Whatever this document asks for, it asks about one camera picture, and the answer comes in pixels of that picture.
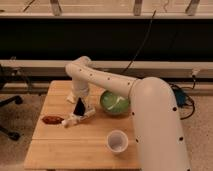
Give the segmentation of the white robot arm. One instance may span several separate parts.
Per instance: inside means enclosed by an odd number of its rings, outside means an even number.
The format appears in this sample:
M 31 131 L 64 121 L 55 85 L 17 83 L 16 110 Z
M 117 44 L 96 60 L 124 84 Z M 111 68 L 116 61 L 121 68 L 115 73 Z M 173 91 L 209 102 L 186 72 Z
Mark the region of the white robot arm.
M 130 100 L 138 161 L 142 171 L 192 171 L 172 88 L 157 77 L 138 79 L 95 70 L 82 56 L 65 66 L 72 78 L 70 100 L 94 84 Z

